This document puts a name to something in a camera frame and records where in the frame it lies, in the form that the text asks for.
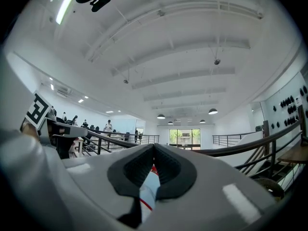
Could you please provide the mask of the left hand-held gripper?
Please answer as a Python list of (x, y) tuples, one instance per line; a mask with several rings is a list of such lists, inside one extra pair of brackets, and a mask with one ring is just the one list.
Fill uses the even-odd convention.
[(78, 137), (85, 137), (88, 134), (86, 128), (76, 127), (47, 118), (51, 110), (50, 103), (36, 90), (34, 100), (30, 105), (20, 131), (35, 140), (40, 141), (41, 128), (47, 120), (49, 133), (52, 135), (51, 141), (56, 146), (56, 151), (61, 159), (69, 159), (70, 147)]

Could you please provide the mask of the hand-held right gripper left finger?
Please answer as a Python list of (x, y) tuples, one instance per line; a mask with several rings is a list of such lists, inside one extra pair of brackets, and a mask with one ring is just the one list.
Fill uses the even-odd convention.
[(65, 159), (74, 183), (98, 207), (131, 228), (142, 223), (140, 188), (153, 164), (153, 145)]

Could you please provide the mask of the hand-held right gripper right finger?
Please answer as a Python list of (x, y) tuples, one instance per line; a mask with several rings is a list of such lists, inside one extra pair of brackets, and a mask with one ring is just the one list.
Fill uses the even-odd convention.
[(220, 159), (157, 144), (160, 187), (146, 231), (240, 231), (276, 204), (260, 184)]

